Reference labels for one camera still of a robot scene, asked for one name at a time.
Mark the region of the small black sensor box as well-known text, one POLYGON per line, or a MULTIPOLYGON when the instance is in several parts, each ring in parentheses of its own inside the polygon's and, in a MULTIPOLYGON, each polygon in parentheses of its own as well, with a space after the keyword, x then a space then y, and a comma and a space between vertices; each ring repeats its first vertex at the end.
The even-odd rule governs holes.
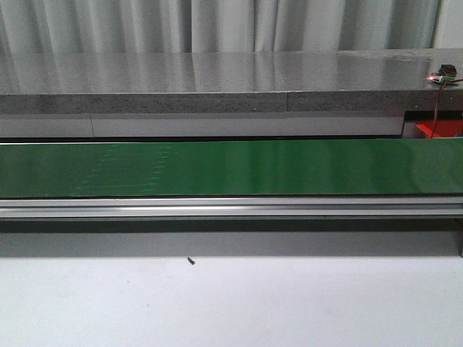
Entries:
POLYGON ((444 77, 455 77, 457 75, 456 67, 453 64, 442 64, 438 73, 444 77))

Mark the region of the grey pleated curtain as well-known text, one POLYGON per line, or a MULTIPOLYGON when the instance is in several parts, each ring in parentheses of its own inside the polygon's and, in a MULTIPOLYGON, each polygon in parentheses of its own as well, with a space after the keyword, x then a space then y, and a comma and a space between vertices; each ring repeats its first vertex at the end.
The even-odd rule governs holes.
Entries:
POLYGON ((2 53, 429 48, 438 1, 3 1, 2 53))

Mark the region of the small green circuit board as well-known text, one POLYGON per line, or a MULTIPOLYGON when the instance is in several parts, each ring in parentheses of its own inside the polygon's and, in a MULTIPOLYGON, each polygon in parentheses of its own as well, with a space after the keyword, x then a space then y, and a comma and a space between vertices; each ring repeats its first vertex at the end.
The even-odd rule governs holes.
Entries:
POLYGON ((426 80, 439 85, 457 85, 462 82, 462 78, 457 78, 456 75, 448 75, 434 72, 426 77, 426 80))

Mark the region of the green conveyor belt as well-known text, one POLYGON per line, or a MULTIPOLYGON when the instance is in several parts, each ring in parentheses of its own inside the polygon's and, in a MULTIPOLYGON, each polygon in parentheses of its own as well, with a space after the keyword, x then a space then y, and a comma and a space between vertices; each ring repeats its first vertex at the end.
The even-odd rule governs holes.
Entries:
POLYGON ((1 146, 3 198, 461 193, 460 139, 1 146))

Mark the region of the red plastic tray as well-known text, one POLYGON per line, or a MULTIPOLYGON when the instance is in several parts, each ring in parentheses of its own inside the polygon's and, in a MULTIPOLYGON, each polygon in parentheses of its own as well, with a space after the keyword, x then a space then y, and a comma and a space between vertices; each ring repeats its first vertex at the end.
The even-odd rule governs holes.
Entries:
POLYGON ((416 127, 424 134, 425 138, 455 137, 462 133, 462 120, 440 120, 437 121, 436 125, 431 120, 419 121, 416 123, 416 127))

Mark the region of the aluminium conveyor frame rail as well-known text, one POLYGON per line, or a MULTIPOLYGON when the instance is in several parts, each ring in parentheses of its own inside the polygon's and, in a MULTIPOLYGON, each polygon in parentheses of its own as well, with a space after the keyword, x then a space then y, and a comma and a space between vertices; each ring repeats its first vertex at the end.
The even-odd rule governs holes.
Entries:
POLYGON ((460 218, 458 196, 2 200, 2 218, 460 218))

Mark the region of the grey stone counter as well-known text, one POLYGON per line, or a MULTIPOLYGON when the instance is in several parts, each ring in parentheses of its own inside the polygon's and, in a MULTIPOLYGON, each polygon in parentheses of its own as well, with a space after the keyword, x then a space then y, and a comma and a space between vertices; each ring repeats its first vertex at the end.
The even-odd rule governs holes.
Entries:
POLYGON ((462 50, 4 54, 1 112, 459 111, 427 81, 445 63, 462 50))

